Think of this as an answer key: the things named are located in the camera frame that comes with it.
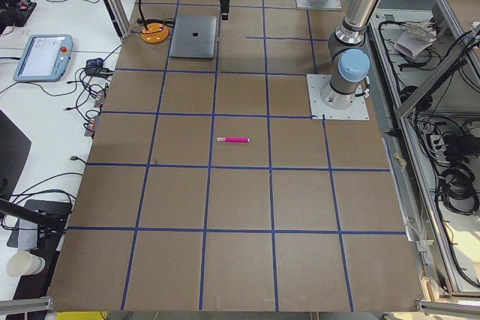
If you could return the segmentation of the blue teach pendant tablet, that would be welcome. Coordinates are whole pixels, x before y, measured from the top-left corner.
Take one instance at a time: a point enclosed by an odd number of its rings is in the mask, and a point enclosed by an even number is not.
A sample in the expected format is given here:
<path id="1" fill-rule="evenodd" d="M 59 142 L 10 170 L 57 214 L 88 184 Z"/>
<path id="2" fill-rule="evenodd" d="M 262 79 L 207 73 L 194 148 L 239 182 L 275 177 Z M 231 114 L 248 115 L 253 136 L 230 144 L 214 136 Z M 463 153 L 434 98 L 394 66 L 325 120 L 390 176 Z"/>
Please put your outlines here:
<path id="1" fill-rule="evenodd" d="M 69 34 L 34 34 L 13 75 L 15 82 L 56 82 L 67 69 L 74 41 Z"/>

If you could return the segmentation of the pink marker pen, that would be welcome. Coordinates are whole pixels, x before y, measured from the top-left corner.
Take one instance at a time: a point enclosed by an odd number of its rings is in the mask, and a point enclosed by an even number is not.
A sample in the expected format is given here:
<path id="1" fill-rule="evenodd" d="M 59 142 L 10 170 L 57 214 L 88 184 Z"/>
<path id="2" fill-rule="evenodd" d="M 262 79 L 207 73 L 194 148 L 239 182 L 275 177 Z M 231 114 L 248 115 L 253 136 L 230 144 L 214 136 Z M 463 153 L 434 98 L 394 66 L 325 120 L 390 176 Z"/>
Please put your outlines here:
<path id="1" fill-rule="evenodd" d="M 247 137 L 217 137 L 217 142 L 249 143 L 251 140 Z"/>

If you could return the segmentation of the black power adapter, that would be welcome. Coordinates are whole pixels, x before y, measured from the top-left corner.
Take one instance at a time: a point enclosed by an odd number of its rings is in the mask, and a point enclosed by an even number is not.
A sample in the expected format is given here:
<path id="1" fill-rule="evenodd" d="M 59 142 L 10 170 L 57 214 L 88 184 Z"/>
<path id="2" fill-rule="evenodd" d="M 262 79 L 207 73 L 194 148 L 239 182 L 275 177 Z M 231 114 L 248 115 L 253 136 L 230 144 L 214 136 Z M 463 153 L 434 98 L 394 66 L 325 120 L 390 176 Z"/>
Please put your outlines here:
<path id="1" fill-rule="evenodd" d="M 91 58 L 85 63 L 85 74 L 87 76 L 111 76 L 113 71 L 104 67 L 104 60 L 102 58 Z"/>

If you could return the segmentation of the white paper cup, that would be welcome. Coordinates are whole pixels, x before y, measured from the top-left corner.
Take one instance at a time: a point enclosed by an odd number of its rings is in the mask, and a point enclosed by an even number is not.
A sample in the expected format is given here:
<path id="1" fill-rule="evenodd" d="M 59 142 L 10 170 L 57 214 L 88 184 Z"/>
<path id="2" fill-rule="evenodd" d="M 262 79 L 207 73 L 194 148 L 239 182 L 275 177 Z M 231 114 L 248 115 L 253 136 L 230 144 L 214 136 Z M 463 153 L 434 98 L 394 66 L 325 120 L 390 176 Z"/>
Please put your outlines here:
<path id="1" fill-rule="evenodd" d="M 19 251 L 7 262 L 6 271 L 11 277 L 39 274 L 45 267 L 45 259 L 35 254 Z"/>

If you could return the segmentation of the grey closed laptop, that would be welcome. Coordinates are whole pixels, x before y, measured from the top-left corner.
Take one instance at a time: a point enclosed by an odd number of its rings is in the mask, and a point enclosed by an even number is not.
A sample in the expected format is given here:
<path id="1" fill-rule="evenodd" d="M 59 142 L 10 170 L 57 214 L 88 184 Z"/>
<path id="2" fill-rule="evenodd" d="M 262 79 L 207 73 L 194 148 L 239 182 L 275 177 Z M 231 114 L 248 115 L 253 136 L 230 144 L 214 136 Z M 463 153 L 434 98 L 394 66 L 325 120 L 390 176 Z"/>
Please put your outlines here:
<path id="1" fill-rule="evenodd" d="M 179 15 L 173 29 L 170 58 L 212 59 L 218 18 Z"/>

